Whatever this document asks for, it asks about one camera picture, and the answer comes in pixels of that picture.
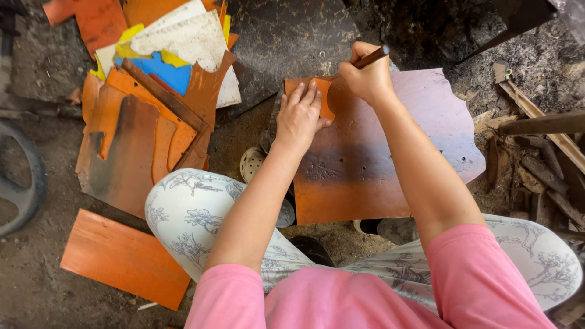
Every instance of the pink shirt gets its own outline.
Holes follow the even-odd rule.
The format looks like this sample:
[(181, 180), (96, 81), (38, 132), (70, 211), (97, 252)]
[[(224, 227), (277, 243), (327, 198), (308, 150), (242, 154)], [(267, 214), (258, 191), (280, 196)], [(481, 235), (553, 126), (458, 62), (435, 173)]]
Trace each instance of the pink shirt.
[(427, 256), (440, 317), (372, 274), (303, 268), (264, 299), (258, 273), (222, 264), (197, 284), (185, 329), (555, 328), (486, 227), (454, 227)]

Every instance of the concrete floor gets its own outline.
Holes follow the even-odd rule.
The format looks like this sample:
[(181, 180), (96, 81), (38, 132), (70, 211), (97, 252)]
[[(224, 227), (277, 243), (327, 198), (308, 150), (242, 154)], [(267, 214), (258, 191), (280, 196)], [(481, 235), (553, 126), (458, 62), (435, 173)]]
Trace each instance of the concrete floor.
[[(15, 45), (13, 90), (20, 95), (56, 100), (68, 95), (75, 87), (82, 86), (85, 72), (94, 68), (94, 63), (79, 38), (74, 20), (50, 28), (41, 7), (44, 0), (23, 2), (29, 8), (31, 16), (18, 20), (18, 30), (23, 32), (23, 36)], [(421, 1), (411, 2), (415, 8), (421, 7)], [(475, 2), (479, 3), (478, 6), (483, 6), (481, 8), (487, 6), (486, 0)], [(396, 1), (362, 0), (362, 4), (351, 13), (366, 41), (379, 42), (380, 32), (382, 37), (388, 38), (387, 31), (390, 28), (394, 29), (395, 37), (410, 38), (395, 40), (396, 58), (393, 59), (399, 68), (445, 65), (449, 58), (440, 58), (441, 52), (438, 50), (438, 56), (436, 53), (429, 56), (420, 43), (417, 47), (417, 40), (429, 36), (422, 35), (426, 30), (424, 24), (415, 21), (417, 17), (420, 19), (416, 11), (408, 12), (410, 16), (400, 16), (403, 13), (402, 7)], [(485, 39), (486, 33), (495, 34), (501, 28), (501, 21), (498, 21), (497, 16), (494, 18), (493, 10), (485, 16), (497, 23), (490, 25), (489, 29), (488, 25), (472, 26), (472, 32), (475, 33), (472, 36), (479, 38), (477, 40), (480, 43)], [(456, 25), (457, 20), (449, 24)], [(466, 51), (461, 47), (455, 48), (458, 52)], [(453, 49), (441, 51), (446, 53), (445, 56), (451, 56), (451, 50)], [(548, 93), (536, 94), (540, 105), (552, 107), (561, 99), (562, 107), (579, 109), (583, 106), (583, 93), (578, 88), (584, 84), (578, 84), (577, 81), (585, 77), (585, 74), (576, 74), (569, 80), (558, 72), (567, 65), (582, 72), (585, 68), (582, 65), (583, 53), (583, 48), (575, 46), (574, 41), (570, 40), (562, 23), (552, 22), (536, 32), (519, 37), (514, 43), (507, 43), (498, 50), (469, 61), (461, 66), (460, 73), (454, 74), (451, 71), (446, 76), (454, 91), (462, 94), (469, 87), (482, 86), (480, 94), (468, 104), (472, 114), (477, 115), (489, 108), (496, 108), (497, 93), (490, 81), (491, 73), (486, 73), (485, 68), (494, 59), (505, 58), (519, 68), (520, 72), (524, 72), (520, 86), (530, 90), (531, 95), (534, 95), (536, 76), (542, 76), (543, 81), (546, 79), (553, 82), (550, 96)], [(425, 57), (433, 59), (432, 63), (426, 64), (428, 66), (425, 66)], [(565, 96), (560, 94), (561, 87), (569, 90), (573, 96), (565, 100)], [(238, 171), (240, 157), (247, 148), (256, 145), (258, 134), (268, 124), (273, 101), (266, 100), (216, 130), (209, 146), (210, 171), (242, 180)], [(49, 186), (47, 200), (34, 220), (24, 230), (0, 240), (0, 329), (166, 328), (168, 325), (182, 327), (191, 306), (189, 298), (183, 300), (176, 312), (162, 306), (137, 311), (137, 306), (148, 301), (59, 268), (60, 257), (79, 208), (143, 232), (149, 233), (149, 229), (143, 220), (80, 191), (74, 168), (81, 144), (83, 122), (43, 118), (40, 122), (19, 122), (19, 125), (37, 143), (43, 155)], [(30, 180), (30, 174), (23, 166), (25, 161), (22, 152), (14, 148), (10, 141), (7, 143), (7, 150), (0, 153), (0, 170), (9, 171), (9, 177), (18, 181)], [(485, 179), (480, 176), (470, 185), (470, 189), (479, 196), (477, 201), (484, 211), (498, 213), (507, 206), (506, 186), (499, 192), (488, 194)], [(0, 201), (0, 224), (11, 218), (14, 212), (13, 206)], [(301, 234), (317, 238), (330, 251), (338, 266), (393, 247), (380, 237), (358, 234), (349, 222), (289, 227), (282, 232), (287, 238)], [(132, 300), (136, 301), (136, 305), (130, 303)]]

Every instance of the hand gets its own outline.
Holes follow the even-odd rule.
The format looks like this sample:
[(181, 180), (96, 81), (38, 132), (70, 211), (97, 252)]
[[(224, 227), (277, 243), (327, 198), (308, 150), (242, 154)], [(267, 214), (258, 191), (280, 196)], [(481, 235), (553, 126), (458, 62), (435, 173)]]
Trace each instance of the hand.
[(374, 109), (378, 100), (388, 96), (395, 97), (390, 81), (390, 58), (386, 56), (362, 69), (356, 68), (352, 63), (357, 63), (378, 48), (380, 46), (355, 42), (352, 46), (352, 58), (339, 63), (339, 73), (345, 78), (349, 88)]
[(315, 82), (309, 85), (309, 91), (301, 100), (304, 90), (305, 84), (300, 83), (289, 100), (283, 95), (280, 112), (276, 118), (274, 140), (274, 144), (281, 145), (301, 157), (311, 146), (315, 132), (331, 126), (331, 120), (319, 118), (322, 94), (317, 90)]

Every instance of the floral pants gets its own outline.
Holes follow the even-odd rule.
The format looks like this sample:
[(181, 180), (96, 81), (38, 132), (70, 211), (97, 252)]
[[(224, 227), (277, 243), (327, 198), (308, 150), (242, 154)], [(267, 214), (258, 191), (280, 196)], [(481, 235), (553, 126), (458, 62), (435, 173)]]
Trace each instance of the floral pants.
[[(202, 275), (224, 216), (245, 188), (245, 184), (226, 176), (181, 169), (170, 173), (150, 192), (146, 202), (148, 225), (195, 282)], [(583, 276), (579, 260), (556, 234), (530, 221), (484, 217), (543, 310), (558, 305), (577, 290)], [(320, 265), (309, 260), (275, 228), (261, 267), (264, 291), (269, 292), (278, 281), (305, 266)], [(372, 273), (397, 294), (437, 313), (431, 273), (420, 240), (343, 269)]]

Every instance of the dirt floor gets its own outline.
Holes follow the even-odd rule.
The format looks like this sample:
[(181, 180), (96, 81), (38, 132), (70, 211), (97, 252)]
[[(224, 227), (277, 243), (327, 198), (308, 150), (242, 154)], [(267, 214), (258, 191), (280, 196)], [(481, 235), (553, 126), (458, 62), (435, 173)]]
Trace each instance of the dirt floor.
[[(86, 71), (95, 64), (73, 19), (50, 28), (41, 7), (44, 0), (23, 2), (30, 16), (18, 20), (17, 29), (23, 36), (15, 44), (13, 92), (54, 101), (82, 86)], [(467, 103), (472, 116), (488, 109), (496, 109), (495, 116), (518, 111), (493, 84), (491, 64), (499, 59), (510, 62), (519, 88), (543, 110), (584, 108), (584, 48), (577, 46), (561, 21), (544, 24), (453, 68), (454, 61), (505, 28), (490, 1), (362, 0), (350, 12), (363, 40), (390, 43), (391, 58), (401, 70), (447, 67), (445, 77), (455, 93), (465, 95), (470, 88), (478, 88)], [(216, 130), (209, 146), (210, 171), (242, 180), (238, 171), (241, 154), (256, 145), (273, 102), (270, 98)], [(137, 306), (148, 301), (59, 268), (79, 208), (144, 232), (149, 229), (143, 220), (80, 191), (74, 167), (83, 122), (43, 118), (19, 125), (42, 152), (49, 187), (36, 218), (24, 230), (0, 240), (0, 329), (182, 327), (190, 298), (183, 300), (177, 312), (162, 306), (137, 311)], [(480, 149), (485, 142), (476, 138)], [(22, 152), (11, 141), (5, 143), (8, 147), (0, 153), (0, 170), (25, 183), (30, 174), (22, 166)], [(501, 214), (510, 203), (511, 180), (510, 172), (488, 193), (481, 175), (469, 188), (482, 211)], [(14, 213), (13, 206), (0, 203), (0, 223)], [(282, 232), (287, 238), (303, 234), (320, 240), (338, 266), (393, 247), (380, 237), (358, 234), (349, 222), (289, 227)]]

